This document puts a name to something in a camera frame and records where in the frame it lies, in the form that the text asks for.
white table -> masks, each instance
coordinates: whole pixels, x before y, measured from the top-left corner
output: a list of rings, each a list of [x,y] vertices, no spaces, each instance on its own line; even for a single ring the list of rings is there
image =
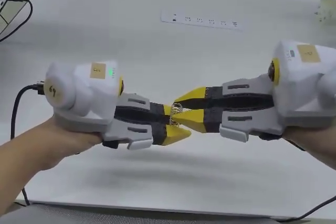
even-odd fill
[[[266,72],[280,39],[336,46],[336,29],[320,27],[314,17],[319,0],[32,1],[32,20],[0,45],[7,131],[16,93],[43,79],[53,61],[117,59],[126,92],[170,104],[198,86]],[[237,19],[245,30],[161,23],[163,9]],[[18,132],[51,112],[44,97],[26,94]],[[39,173],[26,190],[32,201],[67,205],[298,216],[333,196],[335,182],[335,171],[285,141],[252,137],[242,144],[193,133],[143,151],[95,147]],[[314,217],[336,219],[335,205]]]

power outlet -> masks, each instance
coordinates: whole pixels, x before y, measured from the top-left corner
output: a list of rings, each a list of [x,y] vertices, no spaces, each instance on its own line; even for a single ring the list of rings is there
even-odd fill
[[[321,0],[317,12],[319,23],[336,23],[336,0]]]
[[[185,15],[185,14],[180,14],[178,12],[173,12],[173,13],[162,12],[161,21],[167,22],[167,23],[184,24],[184,25],[242,30],[241,23],[236,22],[236,21],[206,18],[206,17],[200,17],[196,15]]]

power strip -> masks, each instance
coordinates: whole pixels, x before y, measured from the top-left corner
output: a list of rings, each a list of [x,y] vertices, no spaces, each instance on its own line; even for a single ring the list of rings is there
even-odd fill
[[[192,26],[203,26],[210,28],[221,28],[230,30],[242,30],[242,25],[240,22],[226,20],[226,19],[215,19],[207,18],[196,15],[187,15],[177,12],[166,12],[161,13],[161,21],[167,23],[177,23],[183,25]]]

metal spring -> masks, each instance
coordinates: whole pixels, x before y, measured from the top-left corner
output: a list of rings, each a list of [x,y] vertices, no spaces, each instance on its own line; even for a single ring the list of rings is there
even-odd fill
[[[170,109],[169,125],[179,126],[180,124],[173,120],[173,115],[183,112],[183,107],[179,103],[173,103]]]

hand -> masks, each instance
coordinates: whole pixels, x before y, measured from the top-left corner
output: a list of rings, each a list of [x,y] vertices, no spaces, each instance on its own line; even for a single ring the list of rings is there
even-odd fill
[[[23,133],[18,138],[29,139],[34,153],[42,153],[41,170],[56,166],[63,158],[84,152],[100,144],[99,134],[66,131],[55,124],[54,118]]]

